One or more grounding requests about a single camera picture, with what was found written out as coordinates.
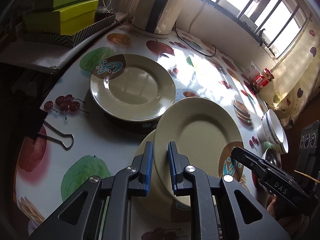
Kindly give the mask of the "person's right hand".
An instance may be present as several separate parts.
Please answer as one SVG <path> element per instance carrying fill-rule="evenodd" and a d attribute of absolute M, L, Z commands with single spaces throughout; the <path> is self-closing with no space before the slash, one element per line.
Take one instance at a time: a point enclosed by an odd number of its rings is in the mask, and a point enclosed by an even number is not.
<path fill-rule="evenodd" d="M 283 207 L 280 199 L 271 194 L 267 200 L 268 213 L 291 235 L 298 237 L 309 225 L 310 219 L 289 207 Z"/>

